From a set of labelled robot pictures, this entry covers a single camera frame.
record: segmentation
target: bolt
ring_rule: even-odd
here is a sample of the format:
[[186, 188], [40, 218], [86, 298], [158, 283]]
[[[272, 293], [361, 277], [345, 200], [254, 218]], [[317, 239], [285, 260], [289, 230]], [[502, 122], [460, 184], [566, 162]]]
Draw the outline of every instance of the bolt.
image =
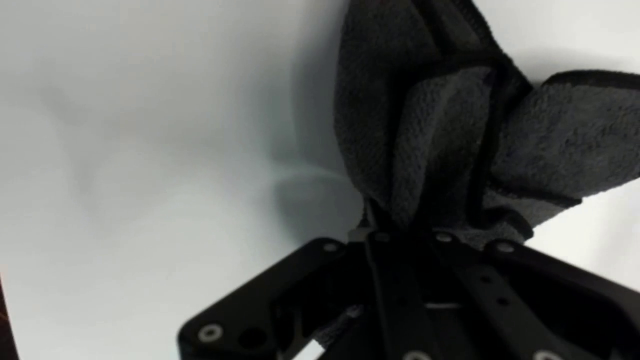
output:
[[559, 355], [548, 352], [548, 350], [540, 350], [534, 355], [534, 360], [563, 360]]
[[425, 352], [406, 352], [402, 360], [433, 360], [429, 355]]
[[204, 345], [218, 343], [222, 337], [224, 337], [224, 330], [218, 325], [202, 326], [199, 333], [199, 340]]

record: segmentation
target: white background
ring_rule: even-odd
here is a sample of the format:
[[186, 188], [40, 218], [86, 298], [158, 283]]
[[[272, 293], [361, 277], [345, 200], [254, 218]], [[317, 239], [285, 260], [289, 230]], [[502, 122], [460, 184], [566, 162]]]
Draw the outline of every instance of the white background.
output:
[[[0, 0], [0, 273], [25, 360], [176, 360], [192, 314], [361, 212], [345, 0]], [[640, 73], [637, 0], [483, 0], [533, 81]], [[640, 184], [534, 246], [640, 290]]]

